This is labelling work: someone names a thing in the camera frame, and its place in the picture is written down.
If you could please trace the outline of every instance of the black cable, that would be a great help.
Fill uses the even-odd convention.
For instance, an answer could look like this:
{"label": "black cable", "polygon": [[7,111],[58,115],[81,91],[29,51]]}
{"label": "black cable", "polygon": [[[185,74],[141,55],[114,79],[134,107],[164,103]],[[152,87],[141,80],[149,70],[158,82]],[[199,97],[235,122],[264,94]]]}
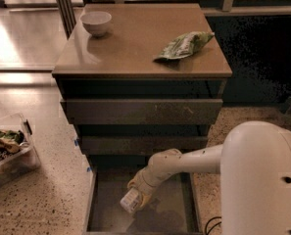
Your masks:
{"label": "black cable", "polygon": [[210,232],[210,231],[207,231],[207,227],[208,227],[208,225],[210,224],[210,222],[213,221],[213,220],[215,220],[215,219],[220,219],[220,218],[221,218],[221,216],[214,216],[214,217],[212,217],[210,220],[207,221],[207,223],[206,223],[206,225],[205,225],[205,229],[204,229],[204,234],[205,234],[205,235],[208,235],[209,232]]}
{"label": "black cable", "polygon": [[218,223],[216,223],[216,224],[214,224],[214,225],[212,226],[212,228],[208,231],[208,233],[206,233],[206,235],[210,235],[210,234],[211,234],[211,231],[212,231],[216,226],[219,226],[220,224],[221,224],[221,221],[218,222]]}

